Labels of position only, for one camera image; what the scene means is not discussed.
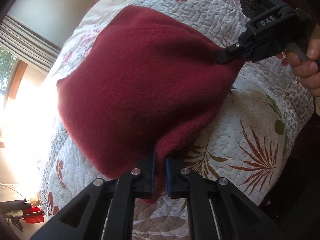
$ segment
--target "fingernail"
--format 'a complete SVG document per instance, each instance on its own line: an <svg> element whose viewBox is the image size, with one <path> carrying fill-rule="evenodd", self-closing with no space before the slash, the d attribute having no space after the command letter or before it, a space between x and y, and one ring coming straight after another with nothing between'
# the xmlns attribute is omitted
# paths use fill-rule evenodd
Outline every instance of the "fingernail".
<svg viewBox="0 0 320 240"><path fill-rule="evenodd" d="M310 63L310 70L311 70L312 72L318 72L318 65L317 65L316 62L312 61L312 62Z"/></svg>
<svg viewBox="0 0 320 240"><path fill-rule="evenodd" d="M308 57L308 58L311 58L311 57L315 57L315 56L316 56L316 51L315 51L313 48L308 49L308 51L307 51L307 57Z"/></svg>

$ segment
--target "cable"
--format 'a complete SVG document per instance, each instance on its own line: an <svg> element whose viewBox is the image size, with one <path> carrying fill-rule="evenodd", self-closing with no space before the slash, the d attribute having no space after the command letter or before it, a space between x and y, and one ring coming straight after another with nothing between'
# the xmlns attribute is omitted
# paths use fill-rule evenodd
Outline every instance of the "cable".
<svg viewBox="0 0 320 240"><path fill-rule="evenodd" d="M21 195L18 191L16 191L16 190L13 189L12 187L9 187L9 186L7 186L6 184L2 184L2 183L0 183L0 186L3 186L3 187L7 187L7 188L9 188L9 189L12 189L12 190L15 191L16 193L18 193L20 196L22 196L23 198L25 198L26 200L28 200L26 197L24 197L23 195Z"/></svg>

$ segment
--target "red knit fabric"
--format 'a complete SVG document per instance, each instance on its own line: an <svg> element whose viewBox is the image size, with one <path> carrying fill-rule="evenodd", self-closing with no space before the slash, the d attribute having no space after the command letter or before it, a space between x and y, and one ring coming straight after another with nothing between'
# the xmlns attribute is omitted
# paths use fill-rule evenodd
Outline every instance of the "red knit fabric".
<svg viewBox="0 0 320 240"><path fill-rule="evenodd" d="M111 179L156 144L155 201L164 190L165 158L215 117L244 64L243 58L216 64L218 49L160 12L124 8L79 67L58 81L68 133Z"/></svg>

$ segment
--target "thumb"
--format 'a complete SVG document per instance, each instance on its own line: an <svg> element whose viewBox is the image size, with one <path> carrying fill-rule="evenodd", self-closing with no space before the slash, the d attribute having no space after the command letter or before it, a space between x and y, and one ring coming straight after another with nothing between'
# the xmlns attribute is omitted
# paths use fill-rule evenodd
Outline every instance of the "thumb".
<svg viewBox="0 0 320 240"><path fill-rule="evenodd" d="M320 39L310 40L308 50L307 50L307 57L310 60L317 60L319 59L319 55L320 55Z"/></svg>

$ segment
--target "black handle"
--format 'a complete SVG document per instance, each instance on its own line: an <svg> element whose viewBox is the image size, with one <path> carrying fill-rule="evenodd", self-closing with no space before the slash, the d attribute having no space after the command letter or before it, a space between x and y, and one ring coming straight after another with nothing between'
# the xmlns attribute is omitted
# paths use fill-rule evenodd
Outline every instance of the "black handle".
<svg viewBox="0 0 320 240"><path fill-rule="evenodd" d="M298 55L301 61L309 60L307 57L309 39L307 37L299 38L296 42L291 42L287 45L286 51L293 52ZM315 60L318 65L318 72L320 71L320 62Z"/></svg>

